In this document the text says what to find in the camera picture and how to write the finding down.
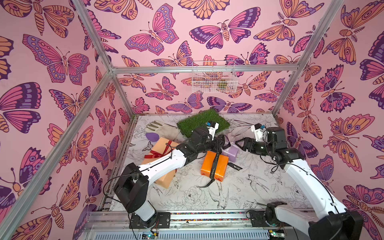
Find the lilac gift box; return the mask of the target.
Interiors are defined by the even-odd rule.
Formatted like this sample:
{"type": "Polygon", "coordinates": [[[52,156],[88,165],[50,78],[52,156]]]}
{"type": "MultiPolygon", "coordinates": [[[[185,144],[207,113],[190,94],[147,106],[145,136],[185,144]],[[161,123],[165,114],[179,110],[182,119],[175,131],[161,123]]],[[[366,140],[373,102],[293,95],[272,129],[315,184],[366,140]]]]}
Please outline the lilac gift box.
{"type": "Polygon", "coordinates": [[[236,145],[231,145],[226,149],[222,148],[222,155],[227,156],[230,162],[235,163],[237,161],[239,150],[240,149],[236,145]]]}

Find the orange gift box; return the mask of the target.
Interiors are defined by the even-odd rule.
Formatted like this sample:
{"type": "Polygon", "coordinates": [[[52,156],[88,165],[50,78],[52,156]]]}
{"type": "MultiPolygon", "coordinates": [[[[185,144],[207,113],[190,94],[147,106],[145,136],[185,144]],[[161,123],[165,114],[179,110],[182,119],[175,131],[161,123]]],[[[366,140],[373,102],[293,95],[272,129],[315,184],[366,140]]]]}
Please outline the orange gift box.
{"type": "Polygon", "coordinates": [[[227,156],[208,151],[201,167],[201,175],[222,182],[228,163],[229,158],[227,156]]]}

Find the black lettered ribbon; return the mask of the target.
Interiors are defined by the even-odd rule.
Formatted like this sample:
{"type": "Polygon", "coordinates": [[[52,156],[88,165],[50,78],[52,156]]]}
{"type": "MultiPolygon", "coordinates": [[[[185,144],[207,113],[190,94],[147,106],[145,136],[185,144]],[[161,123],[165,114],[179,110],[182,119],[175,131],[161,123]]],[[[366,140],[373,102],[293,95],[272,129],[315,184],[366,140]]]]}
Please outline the black lettered ribbon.
{"type": "Polygon", "coordinates": [[[212,144],[213,148],[206,153],[201,167],[201,175],[210,178],[210,181],[200,188],[207,188],[215,181],[222,182],[227,167],[236,171],[243,169],[236,165],[239,149],[231,144],[226,135],[219,135],[212,144]]]}

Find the large tan gift box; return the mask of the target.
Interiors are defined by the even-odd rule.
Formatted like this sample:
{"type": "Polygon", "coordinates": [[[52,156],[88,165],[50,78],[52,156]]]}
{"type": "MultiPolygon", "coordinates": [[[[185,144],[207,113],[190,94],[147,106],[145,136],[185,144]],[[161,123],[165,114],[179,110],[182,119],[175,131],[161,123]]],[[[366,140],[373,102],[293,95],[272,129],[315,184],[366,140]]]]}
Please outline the large tan gift box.
{"type": "MultiPolygon", "coordinates": [[[[165,141],[168,139],[160,138],[159,141],[165,141]]],[[[176,142],[172,141],[172,150],[177,146],[178,144],[176,142]]],[[[146,164],[153,164],[155,166],[155,170],[162,170],[165,169],[165,166],[168,165],[168,162],[172,162],[170,159],[170,153],[165,155],[164,157],[158,158],[158,159],[145,159],[142,162],[142,165],[146,164]]],[[[166,174],[159,177],[155,183],[163,188],[168,188],[171,185],[171,182],[176,174],[177,170],[173,169],[171,171],[168,171],[166,174]]]]}

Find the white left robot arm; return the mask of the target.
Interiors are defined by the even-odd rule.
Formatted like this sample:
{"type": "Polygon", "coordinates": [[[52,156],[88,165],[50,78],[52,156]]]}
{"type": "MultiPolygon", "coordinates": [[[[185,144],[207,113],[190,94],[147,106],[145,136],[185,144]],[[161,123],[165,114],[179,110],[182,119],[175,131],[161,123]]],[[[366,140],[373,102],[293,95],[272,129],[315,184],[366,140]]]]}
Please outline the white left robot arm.
{"type": "Polygon", "coordinates": [[[140,166],[134,163],[127,165],[114,186],[114,193],[126,211],[139,216],[147,228],[153,226],[158,212],[147,200],[149,186],[165,174],[193,162],[199,154],[209,151],[216,153],[213,163],[216,167],[222,150],[231,146],[227,136],[215,136],[218,128],[218,123],[198,127],[183,143],[175,147],[166,143],[170,152],[165,156],[140,166]]]}

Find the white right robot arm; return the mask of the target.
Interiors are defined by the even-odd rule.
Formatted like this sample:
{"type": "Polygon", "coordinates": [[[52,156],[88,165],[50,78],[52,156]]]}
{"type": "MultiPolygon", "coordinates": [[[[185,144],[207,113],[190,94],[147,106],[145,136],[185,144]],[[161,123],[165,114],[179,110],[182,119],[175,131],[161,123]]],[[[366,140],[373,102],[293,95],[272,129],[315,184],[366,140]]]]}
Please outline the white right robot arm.
{"type": "Polygon", "coordinates": [[[270,226],[286,223],[311,240],[358,240],[363,217],[356,210],[348,210],[334,197],[315,176],[299,150],[289,148],[285,130],[256,124],[251,131],[255,137],[235,141],[237,147],[254,155],[271,157],[276,167],[296,182],[314,210],[305,213],[284,202],[269,203],[265,209],[266,223],[270,226]]]}

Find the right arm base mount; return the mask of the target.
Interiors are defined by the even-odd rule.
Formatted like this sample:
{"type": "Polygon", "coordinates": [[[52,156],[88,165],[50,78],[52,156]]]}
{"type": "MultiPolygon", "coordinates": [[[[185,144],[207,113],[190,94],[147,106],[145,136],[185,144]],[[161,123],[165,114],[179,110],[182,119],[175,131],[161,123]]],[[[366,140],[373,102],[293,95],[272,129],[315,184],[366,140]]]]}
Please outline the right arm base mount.
{"type": "Polygon", "coordinates": [[[261,204],[262,206],[266,207],[264,212],[262,211],[256,211],[256,210],[247,210],[246,211],[246,217],[251,221],[252,226],[255,227],[257,224],[262,224],[264,222],[269,227],[280,227],[283,222],[278,220],[277,214],[276,214],[276,208],[278,206],[284,206],[287,205],[285,202],[277,201],[277,202],[271,202],[266,205],[261,204]]]}

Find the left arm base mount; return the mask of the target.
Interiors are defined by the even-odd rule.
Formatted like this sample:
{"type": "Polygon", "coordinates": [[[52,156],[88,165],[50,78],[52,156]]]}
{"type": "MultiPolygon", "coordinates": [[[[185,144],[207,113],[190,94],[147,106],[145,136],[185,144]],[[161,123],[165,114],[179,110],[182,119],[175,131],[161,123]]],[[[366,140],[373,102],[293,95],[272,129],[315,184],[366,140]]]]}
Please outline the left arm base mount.
{"type": "Polygon", "coordinates": [[[139,215],[132,213],[129,228],[130,229],[168,229],[171,223],[170,212],[155,212],[147,221],[143,221],[139,215]]]}

